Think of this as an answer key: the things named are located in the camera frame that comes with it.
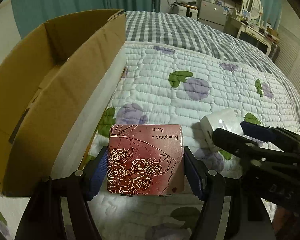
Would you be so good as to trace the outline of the person's right hand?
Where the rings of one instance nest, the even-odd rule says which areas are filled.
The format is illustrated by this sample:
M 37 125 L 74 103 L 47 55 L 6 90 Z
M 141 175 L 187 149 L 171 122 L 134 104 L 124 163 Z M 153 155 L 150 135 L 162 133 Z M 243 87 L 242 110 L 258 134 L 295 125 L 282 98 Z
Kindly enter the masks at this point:
M 300 213 L 277 206 L 272 225 L 276 239 L 300 239 Z

